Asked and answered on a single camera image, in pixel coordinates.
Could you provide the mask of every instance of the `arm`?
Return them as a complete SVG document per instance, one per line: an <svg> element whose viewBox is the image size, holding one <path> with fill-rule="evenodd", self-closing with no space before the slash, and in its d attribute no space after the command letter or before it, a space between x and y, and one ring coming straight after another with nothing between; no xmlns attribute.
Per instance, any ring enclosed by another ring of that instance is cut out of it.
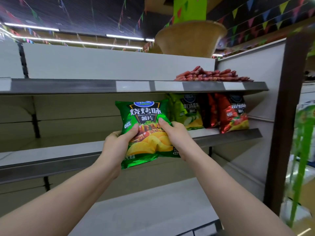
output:
<svg viewBox="0 0 315 236"><path fill-rule="evenodd" d="M92 166L0 218L1 235L68 235L119 175L128 142L138 129L135 125L118 138L110 134L102 154Z"/></svg>
<svg viewBox="0 0 315 236"><path fill-rule="evenodd" d="M193 169L229 235L294 236L276 214L238 184L193 141L183 124L159 119L170 141Z"/></svg>

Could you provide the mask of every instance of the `green chip bag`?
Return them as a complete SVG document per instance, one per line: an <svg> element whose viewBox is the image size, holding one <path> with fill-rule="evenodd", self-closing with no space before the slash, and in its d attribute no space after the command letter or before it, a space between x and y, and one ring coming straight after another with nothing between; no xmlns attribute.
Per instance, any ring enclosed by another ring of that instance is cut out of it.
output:
<svg viewBox="0 0 315 236"><path fill-rule="evenodd" d="M199 104L194 94L170 93L173 114L176 122L182 123L187 130L203 128Z"/></svg>
<svg viewBox="0 0 315 236"><path fill-rule="evenodd" d="M139 132L129 142L125 159L121 163L122 169L155 160L158 156L180 157L169 141L167 133L158 123L158 119L163 118L171 125L166 117L168 100L116 101L115 105L120 110L124 124L122 134L128 132L134 124L139 123Z"/></svg>

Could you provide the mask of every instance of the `red chip bag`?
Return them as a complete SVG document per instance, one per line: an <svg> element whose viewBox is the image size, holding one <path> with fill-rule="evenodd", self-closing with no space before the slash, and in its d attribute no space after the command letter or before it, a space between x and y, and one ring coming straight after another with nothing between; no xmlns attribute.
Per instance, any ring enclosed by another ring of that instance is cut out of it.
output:
<svg viewBox="0 0 315 236"><path fill-rule="evenodd" d="M242 95L215 93L220 116L220 132L249 129Z"/></svg>
<svg viewBox="0 0 315 236"><path fill-rule="evenodd" d="M200 114L205 128L218 126L217 105L212 93L200 93L198 95Z"/></svg>

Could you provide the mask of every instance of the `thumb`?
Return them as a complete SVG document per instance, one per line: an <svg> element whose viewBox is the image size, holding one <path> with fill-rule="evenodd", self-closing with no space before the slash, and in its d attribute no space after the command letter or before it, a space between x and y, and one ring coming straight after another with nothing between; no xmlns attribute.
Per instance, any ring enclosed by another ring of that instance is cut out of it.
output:
<svg viewBox="0 0 315 236"><path fill-rule="evenodd" d="M139 131L139 124L136 123L128 132L121 135L121 137L124 137L127 141L130 141Z"/></svg>
<svg viewBox="0 0 315 236"><path fill-rule="evenodd" d="M163 130L166 131L166 133L167 133L168 131L171 131L172 128L173 128L173 127L172 127L171 125L169 125L169 123L168 123L167 121L165 121L163 118L159 118L159 119L158 119L158 122L159 122L160 126L163 128Z"/></svg>

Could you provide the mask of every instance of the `fluorescent light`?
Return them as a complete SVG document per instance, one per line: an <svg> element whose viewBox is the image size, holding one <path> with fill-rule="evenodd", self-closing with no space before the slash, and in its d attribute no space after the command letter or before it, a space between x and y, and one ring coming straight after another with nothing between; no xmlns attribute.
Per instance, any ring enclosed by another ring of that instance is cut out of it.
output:
<svg viewBox="0 0 315 236"><path fill-rule="evenodd" d="M25 27L25 28L33 28L33 29L39 29L39 30L52 30L52 31L59 31L59 29L56 28L49 28L49 27L41 27L41 26L34 26L34 25L22 25L22 24L14 24L14 23L4 23L8 26L16 26L16 27Z"/></svg>
<svg viewBox="0 0 315 236"><path fill-rule="evenodd" d="M118 47L118 48L142 50L142 47L137 47L137 46L120 46L120 45L103 44L103 43L73 41L73 40L66 40L66 39L49 39L49 38L37 38L37 37L29 37L29 36L17 36L17 35L14 35L8 31L6 31L5 29L3 29L1 27L0 27L0 30L4 31L4 34L6 34L12 38L15 38L15 39L45 40L45 41L50 41L50 42L64 42L64 43L71 43L71 44L92 45L92 46L108 46L108 47Z"/></svg>
<svg viewBox="0 0 315 236"><path fill-rule="evenodd" d="M144 38L138 38L138 37L129 37L129 36L122 36L122 35L107 35L107 37L113 37L113 38L121 38L121 39L135 39L135 40L144 40Z"/></svg>
<svg viewBox="0 0 315 236"><path fill-rule="evenodd" d="M307 233L308 231L312 230L311 228L308 228L307 230L304 230L302 233L298 234L297 236L302 236L303 234Z"/></svg>

